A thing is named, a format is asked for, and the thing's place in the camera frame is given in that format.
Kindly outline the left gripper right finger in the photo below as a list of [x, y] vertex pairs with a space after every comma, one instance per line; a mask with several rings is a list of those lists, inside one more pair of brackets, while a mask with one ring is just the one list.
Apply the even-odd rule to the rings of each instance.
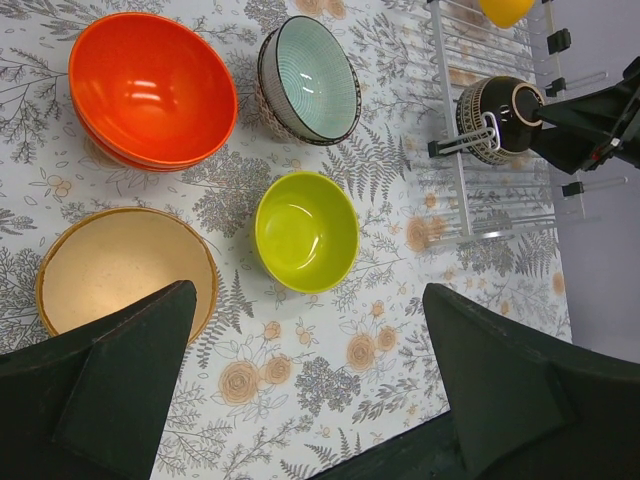
[[424, 312], [472, 479], [636, 479], [639, 366], [431, 283]]

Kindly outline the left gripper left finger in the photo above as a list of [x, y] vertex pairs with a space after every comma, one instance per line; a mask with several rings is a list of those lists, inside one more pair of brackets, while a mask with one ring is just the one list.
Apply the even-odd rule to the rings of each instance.
[[2, 478], [149, 478], [196, 301], [177, 281], [2, 355]]

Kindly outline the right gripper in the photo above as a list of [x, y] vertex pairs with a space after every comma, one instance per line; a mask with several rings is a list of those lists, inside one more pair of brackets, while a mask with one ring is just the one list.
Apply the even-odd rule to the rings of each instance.
[[540, 107], [536, 117], [557, 127], [533, 136], [530, 148], [572, 175], [595, 170], [608, 159], [639, 168], [639, 58], [614, 86]]

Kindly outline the black brown bowl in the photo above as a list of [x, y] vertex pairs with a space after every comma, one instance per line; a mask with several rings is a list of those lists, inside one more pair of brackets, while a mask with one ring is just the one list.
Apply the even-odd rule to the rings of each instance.
[[489, 165], [505, 165], [529, 150], [542, 130], [537, 110], [541, 92], [511, 76], [477, 81], [461, 92], [456, 104], [458, 132], [469, 134], [469, 152]]

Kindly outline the beige bowl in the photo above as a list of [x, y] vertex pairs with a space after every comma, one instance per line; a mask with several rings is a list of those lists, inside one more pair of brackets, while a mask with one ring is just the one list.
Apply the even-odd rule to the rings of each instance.
[[52, 244], [36, 277], [36, 306], [48, 333], [56, 336], [180, 280], [196, 289], [189, 336], [195, 340], [213, 316], [219, 291], [209, 247], [168, 213], [114, 208], [87, 216]]

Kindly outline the lime green bowl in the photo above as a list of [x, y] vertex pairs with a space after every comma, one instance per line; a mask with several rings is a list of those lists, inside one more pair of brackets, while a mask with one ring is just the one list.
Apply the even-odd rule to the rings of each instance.
[[349, 196], [315, 172], [289, 173], [264, 193], [254, 216], [254, 251], [285, 287], [305, 294], [328, 291], [353, 268], [359, 221]]

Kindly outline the pale green bowl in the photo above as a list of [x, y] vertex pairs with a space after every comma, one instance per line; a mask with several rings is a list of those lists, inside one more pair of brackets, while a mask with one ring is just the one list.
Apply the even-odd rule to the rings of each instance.
[[335, 145], [358, 124], [355, 69], [330, 30], [311, 17], [290, 17], [265, 39], [257, 80], [272, 115], [301, 142]]

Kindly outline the patterned brown white bowl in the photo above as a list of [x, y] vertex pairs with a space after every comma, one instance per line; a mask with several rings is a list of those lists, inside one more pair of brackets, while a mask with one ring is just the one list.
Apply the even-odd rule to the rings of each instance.
[[276, 118], [272, 111], [266, 96], [263, 93], [260, 78], [256, 79], [255, 99], [258, 106], [258, 112], [263, 125], [265, 125], [277, 138], [294, 143], [296, 145], [304, 145], [306, 141], [293, 135], [285, 126]]

